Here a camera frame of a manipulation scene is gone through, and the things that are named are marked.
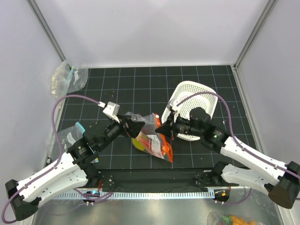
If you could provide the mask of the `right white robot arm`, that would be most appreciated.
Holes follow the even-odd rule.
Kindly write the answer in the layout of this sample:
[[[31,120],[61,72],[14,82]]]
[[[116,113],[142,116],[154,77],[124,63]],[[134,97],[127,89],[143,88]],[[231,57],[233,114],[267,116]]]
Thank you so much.
[[[266,194],[277,205],[291,209],[300,193],[300,166],[270,158],[247,146],[226,130],[211,123],[210,116],[200,107],[189,113],[189,119],[171,111],[156,132],[170,138],[179,135],[199,137],[201,145],[216,153],[232,158],[246,169],[219,161],[204,176],[204,182],[221,186],[233,183]]]

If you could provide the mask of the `watermelon slice toy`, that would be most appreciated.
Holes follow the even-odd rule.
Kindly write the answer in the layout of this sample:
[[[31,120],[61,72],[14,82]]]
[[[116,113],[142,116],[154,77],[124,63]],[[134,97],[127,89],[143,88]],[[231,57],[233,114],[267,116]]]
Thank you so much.
[[[143,141],[146,150],[151,150],[152,140],[154,140],[154,135],[146,135],[143,132],[139,133],[139,141]]]

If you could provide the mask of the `orange zipper clear bag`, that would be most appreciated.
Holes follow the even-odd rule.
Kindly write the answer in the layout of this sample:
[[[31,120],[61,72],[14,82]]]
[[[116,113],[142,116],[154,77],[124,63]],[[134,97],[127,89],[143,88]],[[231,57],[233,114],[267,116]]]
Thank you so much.
[[[171,145],[164,135],[155,131],[161,126],[159,115],[152,113],[143,117],[132,112],[127,112],[125,115],[129,115],[133,121],[145,122],[139,135],[136,138],[131,138],[132,145],[140,151],[172,163],[173,149]]]

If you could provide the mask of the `yellow lemon toy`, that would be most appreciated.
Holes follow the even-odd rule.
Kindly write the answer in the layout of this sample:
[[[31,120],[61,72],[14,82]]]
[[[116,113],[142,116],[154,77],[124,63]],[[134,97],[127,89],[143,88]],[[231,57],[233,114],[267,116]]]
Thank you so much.
[[[132,144],[134,145],[134,147],[140,151],[144,151],[145,150],[145,146],[143,144],[143,141],[139,141],[138,139],[134,139],[132,138]]]

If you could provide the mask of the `white perforated plastic basket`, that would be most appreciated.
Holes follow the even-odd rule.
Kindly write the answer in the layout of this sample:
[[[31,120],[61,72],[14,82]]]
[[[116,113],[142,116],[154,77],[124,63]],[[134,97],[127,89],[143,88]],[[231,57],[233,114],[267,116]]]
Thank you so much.
[[[212,88],[193,81],[180,82],[175,88],[169,101],[172,98],[178,99],[183,103],[181,114],[171,114],[175,116],[174,122],[180,116],[190,120],[192,125],[199,124],[195,118],[196,113],[200,113],[202,120],[210,121],[218,103],[218,97]],[[161,124],[167,121],[169,115],[170,112],[165,108],[162,114]],[[190,142],[202,141],[203,134],[200,134],[196,128],[193,129],[195,130],[193,135],[177,134],[175,137]]]

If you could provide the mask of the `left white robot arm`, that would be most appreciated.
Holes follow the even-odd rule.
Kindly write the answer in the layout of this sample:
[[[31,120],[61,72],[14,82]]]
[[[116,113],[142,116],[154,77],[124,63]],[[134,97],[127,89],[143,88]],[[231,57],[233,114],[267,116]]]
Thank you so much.
[[[84,129],[82,138],[72,144],[59,158],[27,179],[10,180],[5,184],[16,221],[35,214],[39,207],[70,189],[98,185],[100,174],[93,161],[118,136],[136,138],[145,123],[129,115],[111,121],[107,127],[93,122]]]

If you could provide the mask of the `orange papaya slice toy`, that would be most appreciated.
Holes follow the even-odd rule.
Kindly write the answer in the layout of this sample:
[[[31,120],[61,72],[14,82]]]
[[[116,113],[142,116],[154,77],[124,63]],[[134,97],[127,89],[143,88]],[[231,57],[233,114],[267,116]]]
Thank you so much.
[[[166,137],[162,134],[159,134],[157,131],[155,132],[158,140],[156,141],[156,145],[152,143],[152,152],[158,158],[164,159],[170,163],[173,162],[173,149],[171,145],[166,140]]]

